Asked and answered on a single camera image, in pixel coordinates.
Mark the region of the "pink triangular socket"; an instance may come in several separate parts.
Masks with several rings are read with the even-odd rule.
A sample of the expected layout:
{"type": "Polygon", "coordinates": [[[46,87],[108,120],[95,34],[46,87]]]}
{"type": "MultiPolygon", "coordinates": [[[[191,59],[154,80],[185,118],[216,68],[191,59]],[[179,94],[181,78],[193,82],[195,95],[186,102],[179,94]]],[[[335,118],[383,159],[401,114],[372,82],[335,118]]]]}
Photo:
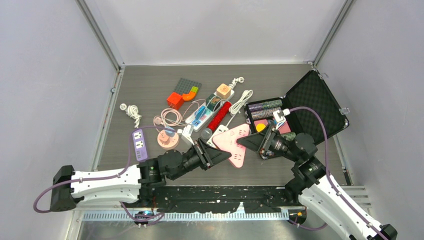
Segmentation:
{"type": "Polygon", "coordinates": [[[249,133],[250,126],[243,123],[213,136],[212,142],[220,150],[231,153],[228,160],[235,168],[241,168],[245,160],[246,147],[237,143],[237,140],[247,137],[249,133]]]}

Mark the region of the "white multicolour power strip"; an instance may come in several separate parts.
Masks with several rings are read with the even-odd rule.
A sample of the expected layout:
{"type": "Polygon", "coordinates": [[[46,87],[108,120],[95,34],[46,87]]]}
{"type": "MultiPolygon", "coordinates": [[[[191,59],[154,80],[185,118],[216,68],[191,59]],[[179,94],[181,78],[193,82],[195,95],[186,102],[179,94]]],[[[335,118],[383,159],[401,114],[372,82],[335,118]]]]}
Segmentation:
{"type": "Polygon", "coordinates": [[[198,120],[198,121],[194,121],[194,119],[195,119],[195,114],[196,114],[196,112],[199,110],[199,108],[201,107],[201,106],[206,106],[206,99],[210,96],[208,96],[206,99],[205,99],[205,102],[204,103],[202,103],[201,105],[200,105],[200,107],[198,108],[198,110],[196,110],[194,113],[192,113],[186,120],[185,120],[185,123],[186,124],[190,124],[190,125],[193,125],[193,131],[195,131],[195,132],[198,132],[202,127],[204,127],[205,126],[205,124],[218,112],[218,110],[223,106],[223,104],[225,103],[225,101],[229,101],[233,96],[234,96],[234,94],[235,94],[235,91],[232,89],[231,90],[231,96],[229,97],[229,99],[221,99],[221,101],[220,101],[220,106],[215,110],[215,111],[210,111],[210,110],[206,110],[206,113],[202,116],[202,118],[200,119],[200,120],[198,120]]]}

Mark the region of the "blue plug adapter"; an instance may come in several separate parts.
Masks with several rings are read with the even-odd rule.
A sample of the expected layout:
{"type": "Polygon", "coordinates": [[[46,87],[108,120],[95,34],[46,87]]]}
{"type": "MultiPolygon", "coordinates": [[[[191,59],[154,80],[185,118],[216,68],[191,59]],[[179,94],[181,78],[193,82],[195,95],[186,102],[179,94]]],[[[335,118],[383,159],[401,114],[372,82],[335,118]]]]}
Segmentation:
{"type": "Polygon", "coordinates": [[[206,112],[207,112],[207,107],[206,107],[205,105],[202,105],[202,106],[198,109],[198,111],[195,113],[194,121],[195,121],[195,122],[196,122],[196,121],[199,121],[199,120],[203,117],[203,115],[204,115],[206,112]]]}

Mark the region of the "pink round socket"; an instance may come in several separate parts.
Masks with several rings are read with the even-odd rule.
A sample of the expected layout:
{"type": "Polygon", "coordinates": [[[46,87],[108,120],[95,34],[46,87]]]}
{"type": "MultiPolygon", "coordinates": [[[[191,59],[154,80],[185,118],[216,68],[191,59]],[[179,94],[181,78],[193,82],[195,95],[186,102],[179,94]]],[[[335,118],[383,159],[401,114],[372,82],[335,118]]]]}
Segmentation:
{"type": "Polygon", "coordinates": [[[158,145],[165,150],[175,149],[180,142],[180,137],[175,132],[161,130],[157,136],[158,145]]]}

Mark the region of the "light blue charger plug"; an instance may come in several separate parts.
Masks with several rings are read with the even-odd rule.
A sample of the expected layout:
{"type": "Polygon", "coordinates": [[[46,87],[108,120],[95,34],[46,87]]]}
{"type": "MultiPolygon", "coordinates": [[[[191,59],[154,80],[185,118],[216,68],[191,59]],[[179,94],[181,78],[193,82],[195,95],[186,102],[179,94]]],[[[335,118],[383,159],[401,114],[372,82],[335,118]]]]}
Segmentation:
{"type": "Polygon", "coordinates": [[[170,138],[173,138],[175,134],[177,134],[177,130],[175,130],[174,128],[170,126],[168,126],[164,131],[165,131],[165,134],[170,138]]]}

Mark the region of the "dark green cube adapter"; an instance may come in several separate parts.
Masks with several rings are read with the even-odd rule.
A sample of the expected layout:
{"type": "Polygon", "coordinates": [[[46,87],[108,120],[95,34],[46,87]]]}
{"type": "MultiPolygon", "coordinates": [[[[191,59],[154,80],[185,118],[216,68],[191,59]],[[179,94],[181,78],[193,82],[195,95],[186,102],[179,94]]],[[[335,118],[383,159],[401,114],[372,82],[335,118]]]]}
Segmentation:
{"type": "Polygon", "coordinates": [[[216,109],[220,106],[221,104],[221,97],[217,96],[216,94],[211,94],[205,101],[205,107],[212,111],[215,112],[216,109]]]}

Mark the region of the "beige cube adapter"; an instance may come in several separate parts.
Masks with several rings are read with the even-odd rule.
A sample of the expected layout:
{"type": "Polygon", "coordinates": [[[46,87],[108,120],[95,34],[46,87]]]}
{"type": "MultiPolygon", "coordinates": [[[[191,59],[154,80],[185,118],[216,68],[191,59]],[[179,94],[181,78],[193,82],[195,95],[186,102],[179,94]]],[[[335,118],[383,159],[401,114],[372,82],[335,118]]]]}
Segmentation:
{"type": "Polygon", "coordinates": [[[218,96],[221,99],[228,100],[231,96],[231,88],[226,85],[225,83],[222,83],[217,89],[216,89],[216,96],[218,96]]]}

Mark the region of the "red cube adapter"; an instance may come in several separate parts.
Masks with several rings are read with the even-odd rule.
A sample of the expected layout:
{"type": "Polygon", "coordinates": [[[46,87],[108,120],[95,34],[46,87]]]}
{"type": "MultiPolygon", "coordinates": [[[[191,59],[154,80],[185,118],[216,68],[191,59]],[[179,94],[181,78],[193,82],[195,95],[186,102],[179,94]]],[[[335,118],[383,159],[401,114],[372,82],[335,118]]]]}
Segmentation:
{"type": "Polygon", "coordinates": [[[166,102],[170,108],[178,111],[185,101],[183,100],[182,95],[176,92],[172,92],[167,98],[166,102]]]}

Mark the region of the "purple power strip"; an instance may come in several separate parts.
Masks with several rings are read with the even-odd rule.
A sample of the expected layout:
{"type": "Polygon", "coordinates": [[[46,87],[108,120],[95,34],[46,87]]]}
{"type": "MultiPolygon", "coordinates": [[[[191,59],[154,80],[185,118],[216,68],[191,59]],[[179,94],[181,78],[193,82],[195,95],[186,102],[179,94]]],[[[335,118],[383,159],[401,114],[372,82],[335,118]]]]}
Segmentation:
{"type": "Polygon", "coordinates": [[[144,133],[142,129],[135,130],[132,133],[135,157],[138,162],[143,162],[148,159],[148,151],[144,133]]]}

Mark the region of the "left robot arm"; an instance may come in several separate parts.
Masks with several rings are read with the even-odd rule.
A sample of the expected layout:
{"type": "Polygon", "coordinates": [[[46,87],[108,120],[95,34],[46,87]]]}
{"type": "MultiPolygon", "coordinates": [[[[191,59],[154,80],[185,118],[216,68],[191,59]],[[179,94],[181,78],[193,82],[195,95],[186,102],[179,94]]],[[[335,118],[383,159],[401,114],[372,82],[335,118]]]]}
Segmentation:
{"type": "Polygon", "coordinates": [[[200,138],[186,152],[168,150],[127,168],[89,172],[64,165],[53,177],[49,210],[64,212],[108,202],[148,207],[154,199],[153,189],[164,187],[167,180],[176,180],[196,168],[206,171],[231,156],[200,138]]]}

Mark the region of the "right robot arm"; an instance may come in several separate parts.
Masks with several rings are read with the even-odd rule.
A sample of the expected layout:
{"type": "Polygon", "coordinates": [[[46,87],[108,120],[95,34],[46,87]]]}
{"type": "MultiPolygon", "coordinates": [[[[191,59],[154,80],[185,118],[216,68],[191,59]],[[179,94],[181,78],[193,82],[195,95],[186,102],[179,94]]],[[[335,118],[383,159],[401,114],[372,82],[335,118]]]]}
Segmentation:
{"type": "Polygon", "coordinates": [[[263,131],[237,140],[257,153],[271,151],[294,162],[294,178],[284,186],[284,198],[291,205],[306,207],[319,216],[343,240],[395,240],[398,232],[364,211],[336,182],[316,158],[317,146],[306,133],[286,140],[268,125],[263,131]]]}

